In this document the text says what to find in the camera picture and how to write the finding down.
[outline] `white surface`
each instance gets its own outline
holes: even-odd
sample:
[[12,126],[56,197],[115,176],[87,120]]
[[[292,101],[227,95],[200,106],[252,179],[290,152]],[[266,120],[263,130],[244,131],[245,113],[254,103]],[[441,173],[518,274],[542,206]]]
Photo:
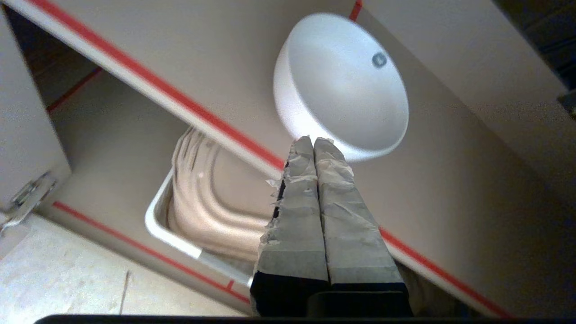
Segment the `white surface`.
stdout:
[[490,0],[366,0],[364,7],[576,207],[566,87]]
[[28,324],[51,314],[119,314],[121,305],[122,314],[244,316],[38,216],[8,230],[15,232],[23,234],[18,245],[0,259],[2,323]]
[[[384,66],[374,65],[375,55],[386,57]],[[408,127],[392,58],[360,25],[334,14],[294,27],[276,62],[274,99],[293,138],[332,138],[348,161],[388,154]]]
[[[172,6],[155,1],[142,1],[138,6],[131,1],[53,2],[281,159],[290,136],[275,112],[271,79],[282,43],[305,15],[319,10],[347,14],[351,7],[350,1],[298,1],[296,5],[257,0],[241,4],[174,1]],[[51,20],[41,14],[35,17],[44,23]],[[574,277],[559,275],[576,268],[574,254],[569,252],[576,251],[570,243],[574,228],[567,226],[573,224],[571,214],[545,183],[367,10],[360,12],[358,23],[394,59],[410,102],[410,124],[401,145],[385,157],[352,165],[358,190],[379,224],[512,315],[573,314],[573,293],[566,287],[574,286]],[[90,110],[93,115],[85,112],[92,117],[90,122],[84,118],[85,128],[76,124],[77,131],[68,133],[71,142],[78,142],[74,156],[81,161],[70,181],[74,184],[61,191],[61,197],[146,246],[210,273],[185,254],[151,238],[141,221],[169,170],[169,163],[163,161],[185,125],[174,129],[178,123],[155,111],[157,107],[150,109],[149,102],[135,98],[122,85],[100,88],[96,93],[102,98],[112,94],[116,100],[125,93],[128,98],[105,103],[107,109],[96,105],[96,112]],[[134,110],[132,105],[142,107]],[[110,107],[129,108],[130,113],[114,115]],[[100,119],[97,112],[101,110],[112,119]],[[138,116],[135,111],[140,111],[142,120],[134,117]],[[124,118],[130,123],[123,124]],[[109,136],[94,135],[98,123]],[[86,138],[93,141],[72,140],[83,130],[89,130]],[[145,130],[154,130],[154,134],[148,136]],[[55,214],[59,221],[102,244],[234,303],[123,242]],[[390,250],[403,262],[416,262],[402,250]],[[429,269],[423,267],[421,273],[436,284],[447,285],[452,293],[459,291]],[[228,283],[217,274],[210,273],[210,277],[224,286]]]
[[0,10],[0,210],[47,171],[62,184],[70,167],[3,10]]

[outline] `red tape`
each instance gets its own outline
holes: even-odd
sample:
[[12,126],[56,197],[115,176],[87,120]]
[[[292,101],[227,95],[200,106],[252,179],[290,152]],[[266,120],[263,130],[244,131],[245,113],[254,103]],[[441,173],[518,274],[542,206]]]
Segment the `red tape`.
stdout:
[[470,296],[478,303],[485,306],[487,309],[492,311],[494,314],[497,314],[499,317],[502,318],[511,318],[511,315],[508,314],[505,310],[497,306],[496,304],[489,301],[486,297],[480,295],[479,293],[475,292],[467,286],[462,281],[455,278],[453,275],[449,274],[436,264],[432,263],[432,261],[425,258],[422,254],[414,251],[412,248],[408,247],[406,244],[402,243],[398,238],[390,234],[390,232],[386,231],[382,227],[380,227],[380,234],[386,241],[386,244],[396,247],[398,250],[402,251],[407,256],[411,257],[414,261],[421,264],[422,266],[428,268],[429,271],[434,273],[436,276],[442,278],[443,280],[447,281],[454,287],[458,288],[458,290],[464,292],[466,295]]
[[230,286],[230,283],[228,283],[228,286],[224,286],[224,285],[218,283],[217,281],[215,281],[211,278],[208,278],[207,276],[186,267],[182,263],[177,262],[173,259],[170,259],[167,256],[152,250],[148,246],[145,246],[144,244],[129,238],[128,236],[118,232],[117,230],[112,229],[112,228],[110,228],[110,227],[108,227],[108,226],[80,213],[79,211],[73,209],[72,207],[70,207],[70,206],[68,206],[62,202],[56,201],[52,205],[55,208],[60,209],[61,211],[73,216],[74,218],[81,220],[81,221],[83,221],[83,222],[85,222],[91,226],[94,226],[94,227],[98,228],[99,230],[101,230],[107,234],[112,235],[113,237],[139,249],[140,251],[142,251],[148,255],[151,255],[152,257],[157,258],[158,260],[163,261],[164,263],[167,263],[168,265],[171,265],[174,268],[176,268],[176,269],[178,269],[178,270],[180,270],[186,274],[189,274],[190,276],[195,277],[195,278],[205,282],[208,285],[211,285],[212,287],[214,287],[220,291],[224,291],[224,292],[232,295],[236,299],[238,299],[238,300],[240,300],[246,304],[250,303],[250,300],[248,299],[248,297],[233,291],[232,287]]
[[[84,38],[84,40],[86,40],[88,43],[90,43],[94,48],[97,48],[98,50],[107,54],[109,57],[113,58],[117,63],[121,64],[126,69],[129,69],[132,73],[134,73],[135,75],[137,75],[141,79],[146,80],[149,84],[156,87],[159,91],[163,92],[165,95],[169,96],[174,101],[180,103],[188,111],[195,114],[200,119],[203,119],[208,124],[212,125],[213,127],[220,130],[221,132],[223,132],[224,134],[226,134],[230,138],[234,139],[236,142],[238,142],[240,145],[242,145],[245,149],[247,149],[248,151],[252,152],[254,155],[259,156],[262,160],[269,163],[269,165],[275,167],[278,170],[283,169],[283,167],[284,167],[284,160],[283,159],[276,157],[274,154],[272,154],[268,150],[264,149],[263,147],[261,147],[257,143],[253,142],[251,139],[249,139],[247,136],[243,135],[241,132],[239,132],[235,128],[228,125],[222,119],[215,116],[210,111],[206,110],[205,108],[200,106],[198,103],[196,103],[192,99],[188,98],[186,95],[182,94],[180,91],[178,91],[176,88],[174,88],[173,86],[168,84],[166,81],[162,80],[161,78],[156,76],[154,73],[152,73],[150,70],[148,70],[147,68],[142,66],[140,63],[138,63],[134,59],[130,58],[126,53],[120,51],[114,45],[112,45],[111,43],[109,43],[108,41],[106,41],[105,39],[100,37],[99,35],[97,35],[95,32],[90,30],[88,27],[84,26],[84,24],[82,24],[81,22],[79,22],[78,20],[73,18],[72,16],[68,15],[61,8],[57,7],[56,5],[54,5],[53,3],[51,3],[48,0],[26,0],[26,1],[35,5],[39,10],[41,10],[45,14],[51,16],[53,19],[57,20],[59,23],[64,25],[69,30],[75,32],[80,37]],[[362,9],[362,0],[357,0],[354,4],[352,12],[350,13],[350,19],[353,21],[356,21],[356,19],[358,18],[358,14],[360,13],[361,9]],[[143,244],[138,243],[138,242],[128,238],[127,236],[123,235],[122,233],[120,233],[120,232],[118,232],[112,228],[106,227],[105,225],[100,224],[97,221],[95,221],[95,220],[93,220],[87,216],[84,216],[81,213],[78,213],[74,209],[66,206],[65,204],[63,204],[61,202],[55,202],[54,206],[58,209],[61,209],[65,212],[71,214],[72,216],[74,216],[74,217],[76,217],[76,218],[96,227],[96,228],[99,228],[100,230],[102,230],[106,233],[109,233],[110,235],[138,248],[139,250],[142,250],[142,251],[144,251],[144,252],[172,265],[172,266],[174,266],[175,268],[180,269],[181,271],[190,274],[191,276],[197,277],[198,279],[214,286],[217,289],[220,289],[222,291],[225,291],[225,292],[235,296],[236,298],[242,300],[243,302],[249,303],[249,300],[246,296],[243,296],[239,293],[228,290],[227,287],[217,283],[216,281],[214,281],[208,277],[205,277],[205,276],[193,271],[192,269],[187,268],[186,266],[182,265],[181,263],[178,263],[178,262],[176,262],[176,261],[174,261],[174,260],[172,260],[172,259],[144,246]],[[454,285],[456,288],[458,288],[462,292],[466,293],[467,295],[469,295],[471,298],[475,299],[480,304],[484,305],[487,309],[491,310],[492,312],[494,312],[495,314],[498,314],[501,317],[504,317],[504,318],[510,317],[510,315],[507,312],[505,312],[503,309],[496,306],[495,304],[493,304],[492,302],[487,300],[482,295],[473,291],[470,287],[468,287],[467,285],[465,285],[463,282],[459,281],[455,277],[451,276],[446,271],[442,270],[440,267],[438,267],[437,265],[435,265],[434,263],[432,263],[431,261],[426,259],[424,256],[420,255],[416,251],[414,251],[411,248],[409,248],[408,246],[406,246],[404,243],[402,243],[400,240],[396,239],[394,236],[392,236],[390,233],[388,233],[383,228],[380,228],[380,233],[388,244],[395,246],[400,251],[402,251],[403,253],[405,253],[409,257],[413,258],[414,260],[416,260],[418,263],[420,263],[424,267],[428,268],[429,271],[433,272],[436,276],[438,276],[438,277],[442,278],[443,280],[449,282],[450,284]]]
[[66,91],[66,93],[62,95],[62,97],[58,98],[50,106],[48,106],[48,108],[46,109],[48,113],[51,114],[54,110],[60,107],[61,104],[63,104],[66,100],[68,100],[68,98],[70,98],[73,94],[75,94],[76,91],[80,90],[85,84],[88,83],[88,81],[92,80],[100,72],[102,72],[101,67],[95,68],[92,72],[90,72],[87,76],[85,76],[82,80],[80,80],[72,88],[70,88],[70,90]]
[[360,10],[362,9],[362,0],[356,0],[354,3],[354,7],[352,8],[352,12],[350,13],[350,20],[356,21],[358,19],[358,15],[360,14]]
[[95,32],[86,27],[83,23],[76,20],[74,17],[68,15],[64,10],[54,5],[48,0],[26,0],[29,3],[36,6],[45,14],[51,16],[59,23],[64,25],[66,28],[75,32],[77,35],[82,37],[85,41],[90,43],[94,48],[106,53],[108,56],[113,58],[118,64],[124,66],[126,69],[130,70],[132,73],[138,77],[146,80],[149,84],[154,86],[159,91],[163,92],[165,95],[170,97],[172,100],[180,103],[189,112],[195,114],[198,118],[202,119],[204,122],[210,124],[212,127],[218,129],[220,132],[226,134],[228,137],[235,140],[237,143],[242,145],[246,150],[252,154],[260,157],[262,160],[266,161],[269,165],[272,165],[278,170],[284,168],[284,159],[280,159],[273,153],[269,152],[267,149],[263,148],[256,142],[252,141],[250,138],[245,136],[243,133],[230,126],[222,119],[212,114],[210,111],[206,110],[204,107],[200,106],[198,103],[194,102],[192,99],[188,98],[186,95],[178,91],[175,87],[161,79],[159,76],[152,73],[149,69],[145,68],[143,65],[138,63],[136,60],[132,59],[123,51],[119,50],[117,47],[97,35]]

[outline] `beige wall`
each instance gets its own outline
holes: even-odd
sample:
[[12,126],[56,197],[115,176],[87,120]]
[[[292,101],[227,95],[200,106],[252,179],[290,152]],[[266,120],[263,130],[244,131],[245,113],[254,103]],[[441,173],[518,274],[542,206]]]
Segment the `beige wall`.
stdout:
[[562,275],[576,269],[570,214],[374,17],[363,10],[358,23],[394,59],[410,103],[402,144],[353,165],[375,218],[512,314],[573,312],[574,281]]
[[576,208],[576,123],[555,72],[491,0],[366,0],[365,9]]
[[[171,7],[56,2],[280,157],[290,139],[272,98],[278,51],[301,17],[327,9],[347,14],[352,6],[348,0],[298,1],[296,7],[289,1],[251,1],[238,8],[234,2],[172,2]],[[514,315],[572,311],[573,277],[561,275],[576,269],[576,248],[568,244],[574,237],[569,214],[537,175],[376,19],[363,10],[358,22],[395,60],[411,114],[406,137],[394,152],[353,165],[375,218]],[[98,63],[114,67],[92,54]],[[114,72],[133,81],[127,73]],[[138,89],[151,97],[144,87]],[[159,103],[177,111],[175,105]],[[409,261],[406,255],[395,256]]]

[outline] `white bowl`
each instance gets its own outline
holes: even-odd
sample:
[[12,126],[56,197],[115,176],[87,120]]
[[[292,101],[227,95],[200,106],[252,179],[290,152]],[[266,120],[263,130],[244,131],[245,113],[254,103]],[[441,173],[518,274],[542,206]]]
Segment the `white bowl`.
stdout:
[[276,62],[274,99],[294,138],[332,138],[348,161],[388,154],[408,128],[394,62],[362,27],[335,14],[294,26]]

